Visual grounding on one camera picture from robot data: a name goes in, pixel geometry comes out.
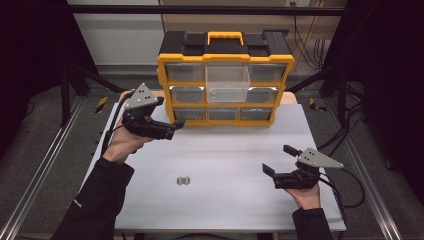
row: yellow handle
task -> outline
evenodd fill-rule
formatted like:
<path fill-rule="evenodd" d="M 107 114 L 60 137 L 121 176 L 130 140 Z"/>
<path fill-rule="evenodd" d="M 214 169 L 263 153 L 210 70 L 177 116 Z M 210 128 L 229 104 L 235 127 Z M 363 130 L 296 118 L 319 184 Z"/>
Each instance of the yellow handle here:
<path fill-rule="evenodd" d="M 240 40 L 240 44 L 244 45 L 241 32 L 208 32 L 208 45 L 211 42 L 211 38 L 237 38 Z"/>

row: small metal object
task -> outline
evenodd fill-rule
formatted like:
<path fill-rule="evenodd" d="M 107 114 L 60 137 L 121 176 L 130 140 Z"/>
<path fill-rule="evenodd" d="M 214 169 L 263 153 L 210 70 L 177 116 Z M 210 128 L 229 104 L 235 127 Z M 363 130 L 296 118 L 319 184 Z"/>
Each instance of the small metal object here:
<path fill-rule="evenodd" d="M 178 185 L 181 185 L 184 183 L 184 179 L 182 177 L 177 178 Z"/>

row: black jacket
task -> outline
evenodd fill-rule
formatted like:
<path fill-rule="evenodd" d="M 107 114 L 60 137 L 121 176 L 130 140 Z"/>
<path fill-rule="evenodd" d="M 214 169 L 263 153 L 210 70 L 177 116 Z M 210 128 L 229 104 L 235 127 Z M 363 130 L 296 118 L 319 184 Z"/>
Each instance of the black jacket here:
<path fill-rule="evenodd" d="M 127 164 L 100 158 L 81 191 L 71 202 L 52 240 L 113 240 L 116 216 L 134 173 Z M 333 239 L 324 211 L 299 209 L 293 213 L 299 239 Z"/>

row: electrical outlet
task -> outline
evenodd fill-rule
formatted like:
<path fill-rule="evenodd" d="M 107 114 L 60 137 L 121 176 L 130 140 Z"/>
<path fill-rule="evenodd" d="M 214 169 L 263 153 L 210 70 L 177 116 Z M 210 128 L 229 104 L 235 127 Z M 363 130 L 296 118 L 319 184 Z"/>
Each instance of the electrical outlet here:
<path fill-rule="evenodd" d="M 311 0 L 286 0 L 284 7 L 309 7 Z"/>

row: white wall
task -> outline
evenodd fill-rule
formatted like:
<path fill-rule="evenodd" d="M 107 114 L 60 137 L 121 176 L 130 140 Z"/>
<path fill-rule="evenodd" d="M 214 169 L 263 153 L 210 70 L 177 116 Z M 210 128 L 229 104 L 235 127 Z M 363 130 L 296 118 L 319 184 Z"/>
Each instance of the white wall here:
<path fill-rule="evenodd" d="M 159 5 L 158 0 L 68 0 L 69 4 Z M 160 15 L 75 14 L 96 65 L 157 64 Z"/>

